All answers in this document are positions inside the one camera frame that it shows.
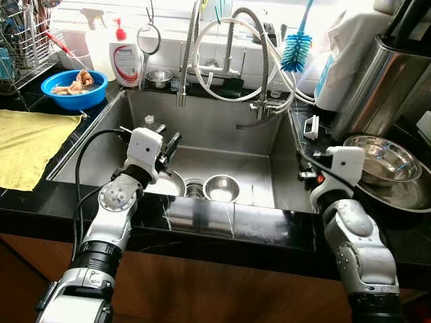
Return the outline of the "white plastic bag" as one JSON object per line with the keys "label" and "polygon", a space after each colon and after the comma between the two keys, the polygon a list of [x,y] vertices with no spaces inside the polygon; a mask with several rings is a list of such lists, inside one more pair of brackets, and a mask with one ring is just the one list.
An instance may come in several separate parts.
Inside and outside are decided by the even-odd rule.
{"label": "white plastic bag", "polygon": [[370,43],[390,24],[378,10],[345,10],[326,31],[321,49],[325,65],[315,86],[315,105],[338,112],[353,85]]}

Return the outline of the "white plastic tray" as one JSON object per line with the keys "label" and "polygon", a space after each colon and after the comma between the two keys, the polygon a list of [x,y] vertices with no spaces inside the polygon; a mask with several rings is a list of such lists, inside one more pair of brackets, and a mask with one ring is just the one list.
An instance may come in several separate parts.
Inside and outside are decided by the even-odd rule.
{"label": "white plastic tray", "polygon": [[430,145],[430,135],[431,135],[431,111],[425,111],[422,117],[419,119],[418,123],[416,123],[416,127],[418,128],[419,134],[421,138],[425,140],[425,142]]}

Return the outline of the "blue plastic bowl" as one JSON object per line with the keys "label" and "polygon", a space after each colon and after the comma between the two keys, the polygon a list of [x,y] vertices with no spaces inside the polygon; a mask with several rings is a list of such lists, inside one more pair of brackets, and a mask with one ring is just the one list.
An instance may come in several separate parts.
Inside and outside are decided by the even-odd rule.
{"label": "blue plastic bowl", "polygon": [[41,91],[51,98],[56,105],[64,110],[89,110],[95,105],[101,104],[106,97],[106,87],[110,83],[105,74],[98,71],[89,71],[94,78],[94,85],[90,87],[89,92],[78,95],[59,95],[53,94],[52,90],[56,86],[68,86],[73,83],[79,70],[62,71],[51,77],[47,77],[41,84]]}

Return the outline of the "wide steel bowl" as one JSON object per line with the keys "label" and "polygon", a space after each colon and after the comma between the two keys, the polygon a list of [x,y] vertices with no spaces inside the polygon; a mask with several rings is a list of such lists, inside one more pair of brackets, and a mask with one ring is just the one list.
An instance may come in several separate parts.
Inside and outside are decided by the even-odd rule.
{"label": "wide steel bowl", "polygon": [[354,135],[343,141],[345,147],[364,152],[360,181],[375,186],[392,186],[418,180],[421,163],[406,148],[390,139],[372,135]]}

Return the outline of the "tiny steel bowl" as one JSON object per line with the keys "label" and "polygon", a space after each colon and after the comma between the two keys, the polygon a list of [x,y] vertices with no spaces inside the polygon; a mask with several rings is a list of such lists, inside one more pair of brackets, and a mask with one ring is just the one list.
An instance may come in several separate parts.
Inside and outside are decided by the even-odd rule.
{"label": "tiny steel bowl", "polygon": [[173,73],[170,70],[153,70],[145,74],[145,80],[152,89],[166,89],[170,85]]}

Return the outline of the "steel gooseneck faucet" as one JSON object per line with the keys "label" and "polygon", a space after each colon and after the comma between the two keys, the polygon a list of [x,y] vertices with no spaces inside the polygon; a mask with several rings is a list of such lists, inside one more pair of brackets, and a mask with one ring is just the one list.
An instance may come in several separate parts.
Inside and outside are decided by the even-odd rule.
{"label": "steel gooseneck faucet", "polygon": [[275,67],[275,62],[271,61],[271,53],[275,51],[275,46],[271,45],[271,41],[268,38],[267,33],[265,33],[264,24],[262,24],[261,19],[259,19],[259,16],[257,16],[256,13],[252,11],[252,9],[240,7],[235,9],[231,15],[228,27],[228,40],[225,46],[225,68],[229,68],[229,61],[231,58],[233,58],[232,51],[235,29],[234,25],[245,25],[245,22],[239,19],[239,16],[243,15],[244,13],[245,15],[248,15],[253,21],[253,27],[249,27],[249,30],[255,32],[253,35],[255,35],[261,43],[263,70],[261,88],[253,92],[253,94],[259,95],[259,99],[257,101],[251,102],[251,108],[256,108],[257,120],[254,123],[247,125],[236,125],[235,129],[238,130],[247,130],[253,129],[253,127],[261,127],[275,116],[278,116],[278,114],[286,113],[286,111],[290,110],[290,105],[292,105],[296,94],[296,92],[290,93],[289,98],[283,104],[277,106],[271,106],[268,104],[267,87],[272,77],[277,75],[282,77],[284,82],[288,84],[290,83],[287,81],[286,74],[280,70],[280,67]]}

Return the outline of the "large steel plate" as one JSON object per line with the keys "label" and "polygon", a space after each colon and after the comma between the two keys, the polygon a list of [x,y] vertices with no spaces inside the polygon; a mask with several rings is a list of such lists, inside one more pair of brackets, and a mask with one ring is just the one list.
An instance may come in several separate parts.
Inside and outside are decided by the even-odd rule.
{"label": "large steel plate", "polygon": [[431,212],[431,173],[422,164],[422,175],[413,182],[391,186],[375,186],[360,182],[358,188],[378,202],[394,209],[412,213]]}

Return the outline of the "steel sink drain strainer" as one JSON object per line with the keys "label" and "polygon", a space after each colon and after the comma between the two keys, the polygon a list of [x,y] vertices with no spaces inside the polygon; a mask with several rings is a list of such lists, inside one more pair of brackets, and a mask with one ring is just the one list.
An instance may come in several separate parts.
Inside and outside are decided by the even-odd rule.
{"label": "steel sink drain strainer", "polygon": [[204,181],[198,178],[190,178],[184,181],[185,197],[206,199],[205,191],[203,189]]}

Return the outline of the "round steel strainer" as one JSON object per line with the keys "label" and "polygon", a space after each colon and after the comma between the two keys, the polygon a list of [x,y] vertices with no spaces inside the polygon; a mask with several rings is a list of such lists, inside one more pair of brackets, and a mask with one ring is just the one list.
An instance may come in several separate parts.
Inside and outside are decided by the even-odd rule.
{"label": "round steel strainer", "polygon": [[147,23],[142,25],[136,34],[136,43],[141,50],[142,65],[141,65],[141,80],[139,80],[138,90],[143,90],[145,85],[145,77],[148,73],[149,58],[159,52],[162,42],[162,34],[157,25],[155,25],[155,9],[153,0],[149,0],[150,4],[147,10]]}

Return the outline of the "brown wooden cabinet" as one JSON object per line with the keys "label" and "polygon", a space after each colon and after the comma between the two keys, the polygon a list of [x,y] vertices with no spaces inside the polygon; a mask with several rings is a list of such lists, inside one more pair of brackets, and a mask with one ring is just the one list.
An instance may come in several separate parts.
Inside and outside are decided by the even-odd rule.
{"label": "brown wooden cabinet", "polygon": [[[33,323],[70,253],[65,242],[0,234],[0,323]],[[125,253],[117,283],[116,323],[352,323],[329,252],[183,237]]]}

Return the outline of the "stainless steel knife holder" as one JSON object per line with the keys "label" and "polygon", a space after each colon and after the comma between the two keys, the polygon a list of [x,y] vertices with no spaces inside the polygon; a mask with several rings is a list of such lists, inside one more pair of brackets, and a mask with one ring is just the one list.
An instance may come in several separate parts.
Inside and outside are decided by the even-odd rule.
{"label": "stainless steel knife holder", "polygon": [[333,138],[382,137],[404,117],[416,125],[431,109],[431,56],[401,51],[374,38],[333,120]]}

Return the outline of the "steel spring faucet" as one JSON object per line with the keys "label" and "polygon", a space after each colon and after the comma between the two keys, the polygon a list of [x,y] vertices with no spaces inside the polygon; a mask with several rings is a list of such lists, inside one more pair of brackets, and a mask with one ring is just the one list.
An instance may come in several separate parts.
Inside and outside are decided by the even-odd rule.
{"label": "steel spring faucet", "polygon": [[190,67],[190,55],[192,47],[198,39],[198,22],[200,21],[200,16],[203,11],[203,2],[204,0],[194,0],[186,33],[185,47],[181,52],[182,59],[178,76],[178,89],[176,90],[176,107],[178,108],[184,107],[186,102],[186,87]]}

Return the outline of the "shallow steel bowl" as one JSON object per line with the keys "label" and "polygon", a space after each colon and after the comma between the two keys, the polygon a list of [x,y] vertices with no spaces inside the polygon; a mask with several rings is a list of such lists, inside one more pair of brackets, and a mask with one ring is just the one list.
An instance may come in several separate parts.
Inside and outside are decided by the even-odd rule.
{"label": "shallow steel bowl", "polygon": [[159,178],[155,184],[148,184],[144,192],[163,194],[163,196],[185,196],[186,186],[184,179],[175,170],[159,172]]}

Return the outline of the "red handled utensil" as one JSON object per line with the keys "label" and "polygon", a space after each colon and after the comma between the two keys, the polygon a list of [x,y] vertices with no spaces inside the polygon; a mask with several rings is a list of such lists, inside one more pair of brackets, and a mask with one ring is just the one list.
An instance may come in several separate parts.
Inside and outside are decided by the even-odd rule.
{"label": "red handled utensil", "polygon": [[73,54],[73,52],[71,52],[70,49],[68,49],[67,46],[65,46],[65,43],[61,40],[59,40],[58,37],[56,37],[55,35],[53,35],[52,32],[50,31],[45,31],[44,34],[46,35],[46,37],[52,41],[53,44],[55,44],[56,46],[59,47],[59,49],[61,49],[62,52],[65,53],[65,55],[67,55],[70,59],[76,59],[76,56]]}

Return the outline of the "blue bottle brush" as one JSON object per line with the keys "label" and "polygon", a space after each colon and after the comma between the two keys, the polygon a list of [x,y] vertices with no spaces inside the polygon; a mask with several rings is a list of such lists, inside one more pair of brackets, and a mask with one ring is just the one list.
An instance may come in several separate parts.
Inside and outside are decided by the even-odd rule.
{"label": "blue bottle brush", "polygon": [[313,37],[305,33],[308,16],[314,0],[308,0],[302,16],[302,21],[296,33],[290,34],[284,40],[284,51],[280,62],[281,71],[286,73],[301,73],[304,70],[308,54],[313,45]]}

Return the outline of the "black sponge holder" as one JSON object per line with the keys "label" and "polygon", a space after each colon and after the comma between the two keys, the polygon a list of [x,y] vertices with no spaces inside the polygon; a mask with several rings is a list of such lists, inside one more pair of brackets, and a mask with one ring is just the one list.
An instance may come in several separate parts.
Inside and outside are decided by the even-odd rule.
{"label": "black sponge holder", "polygon": [[222,98],[238,99],[241,98],[244,80],[239,77],[224,78],[222,85],[218,90],[218,94]]}

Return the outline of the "stainless steel sink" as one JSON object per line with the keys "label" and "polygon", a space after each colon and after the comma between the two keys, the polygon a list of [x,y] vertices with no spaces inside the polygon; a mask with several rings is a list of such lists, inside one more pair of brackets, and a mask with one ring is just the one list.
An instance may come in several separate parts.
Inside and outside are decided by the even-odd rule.
{"label": "stainless steel sink", "polygon": [[101,112],[90,113],[84,136],[141,127],[147,116],[166,126],[165,139],[181,134],[168,167],[185,180],[228,175],[240,185],[241,205],[313,210],[310,192],[299,179],[299,142],[287,114],[256,125],[247,104],[192,96],[178,107],[172,94],[123,90]]}

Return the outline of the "white spray bottle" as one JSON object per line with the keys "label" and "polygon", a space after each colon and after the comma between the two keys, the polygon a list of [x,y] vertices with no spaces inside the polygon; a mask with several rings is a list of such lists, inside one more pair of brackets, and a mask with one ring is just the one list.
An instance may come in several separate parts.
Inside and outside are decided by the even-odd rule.
{"label": "white spray bottle", "polygon": [[84,41],[88,49],[92,70],[104,74],[105,80],[114,81],[108,45],[110,45],[110,34],[107,32],[104,22],[104,10],[83,8],[79,11],[88,22],[88,31],[84,34]]}

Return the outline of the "small steel bowl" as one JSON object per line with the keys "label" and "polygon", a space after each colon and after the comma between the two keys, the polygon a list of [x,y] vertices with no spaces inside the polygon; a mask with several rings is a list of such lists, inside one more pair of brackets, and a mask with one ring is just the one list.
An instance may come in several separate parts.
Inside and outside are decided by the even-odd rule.
{"label": "small steel bowl", "polygon": [[235,203],[240,196],[240,185],[231,176],[218,174],[204,182],[203,191],[207,200]]}

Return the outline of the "beige raw food pieces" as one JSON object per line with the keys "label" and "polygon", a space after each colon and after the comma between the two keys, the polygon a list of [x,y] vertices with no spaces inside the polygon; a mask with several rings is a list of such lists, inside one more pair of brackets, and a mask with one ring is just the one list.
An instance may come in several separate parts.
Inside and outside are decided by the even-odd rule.
{"label": "beige raw food pieces", "polygon": [[87,70],[79,70],[73,82],[67,86],[57,85],[51,90],[52,94],[60,96],[72,96],[86,94],[94,84],[94,78]]}

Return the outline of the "white soap bottle red pump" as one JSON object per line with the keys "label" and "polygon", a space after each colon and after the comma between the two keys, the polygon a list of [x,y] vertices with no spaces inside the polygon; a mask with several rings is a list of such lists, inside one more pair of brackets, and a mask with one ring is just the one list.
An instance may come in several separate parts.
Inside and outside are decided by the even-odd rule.
{"label": "white soap bottle red pump", "polygon": [[135,88],[141,84],[143,73],[141,50],[135,40],[127,35],[121,25],[121,18],[114,18],[117,28],[108,44],[108,58],[117,83],[123,87]]}

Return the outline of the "yellow cloth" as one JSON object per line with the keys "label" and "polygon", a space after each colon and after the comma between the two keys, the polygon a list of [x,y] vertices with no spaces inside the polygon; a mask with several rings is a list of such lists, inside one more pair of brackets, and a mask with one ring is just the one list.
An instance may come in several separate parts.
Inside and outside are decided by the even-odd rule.
{"label": "yellow cloth", "polygon": [[0,110],[0,188],[32,191],[82,116]]}

